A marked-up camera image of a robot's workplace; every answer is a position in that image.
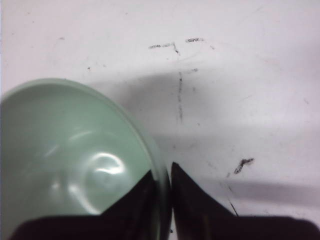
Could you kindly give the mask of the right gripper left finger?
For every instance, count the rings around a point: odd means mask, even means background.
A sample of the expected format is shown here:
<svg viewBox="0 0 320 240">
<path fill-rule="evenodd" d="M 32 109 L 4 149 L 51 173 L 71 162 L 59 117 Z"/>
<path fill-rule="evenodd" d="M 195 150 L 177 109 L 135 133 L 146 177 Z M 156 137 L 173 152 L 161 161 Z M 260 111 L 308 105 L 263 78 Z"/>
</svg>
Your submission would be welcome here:
<svg viewBox="0 0 320 240">
<path fill-rule="evenodd" d="M 22 223 L 11 240 L 155 240 L 156 182 L 148 171 L 99 215 L 47 216 Z"/>
</svg>

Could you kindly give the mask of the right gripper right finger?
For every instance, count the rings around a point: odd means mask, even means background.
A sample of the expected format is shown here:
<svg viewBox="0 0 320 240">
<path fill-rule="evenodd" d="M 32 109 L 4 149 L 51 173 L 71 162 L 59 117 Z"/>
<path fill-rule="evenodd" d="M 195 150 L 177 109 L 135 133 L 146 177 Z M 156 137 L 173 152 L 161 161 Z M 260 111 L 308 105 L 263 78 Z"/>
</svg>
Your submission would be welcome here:
<svg viewBox="0 0 320 240">
<path fill-rule="evenodd" d="M 208 195 L 181 167 L 171 165 L 171 199 L 180 240 L 318 240 L 310 221 L 287 216 L 238 216 Z"/>
</svg>

